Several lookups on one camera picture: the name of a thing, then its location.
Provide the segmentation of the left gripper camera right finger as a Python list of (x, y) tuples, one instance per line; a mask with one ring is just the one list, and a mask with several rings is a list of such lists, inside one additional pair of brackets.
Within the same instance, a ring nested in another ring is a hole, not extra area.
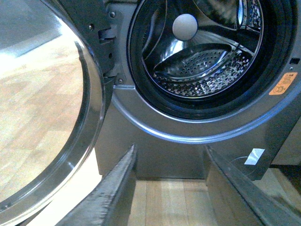
[(267, 196), (210, 146), (206, 179), (209, 196), (220, 226), (299, 226), (301, 217)]

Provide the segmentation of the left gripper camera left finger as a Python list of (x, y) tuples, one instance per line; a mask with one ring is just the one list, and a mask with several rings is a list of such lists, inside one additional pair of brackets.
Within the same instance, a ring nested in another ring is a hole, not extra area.
[(58, 223), (58, 226), (126, 226), (135, 191), (136, 147), (131, 145), (113, 169)]

